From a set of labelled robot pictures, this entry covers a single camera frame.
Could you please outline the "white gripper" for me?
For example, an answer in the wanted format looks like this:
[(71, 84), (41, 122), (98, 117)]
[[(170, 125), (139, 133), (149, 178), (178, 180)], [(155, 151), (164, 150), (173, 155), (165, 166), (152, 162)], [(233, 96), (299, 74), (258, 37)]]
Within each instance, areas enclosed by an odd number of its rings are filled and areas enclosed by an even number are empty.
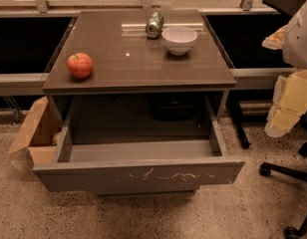
[[(282, 49), (285, 63), (307, 69), (307, 1), (288, 25), (266, 37), (262, 46), (270, 50)], [(279, 76), (272, 101), (264, 131), (270, 137), (282, 137), (307, 112), (307, 70), (288, 77)]]

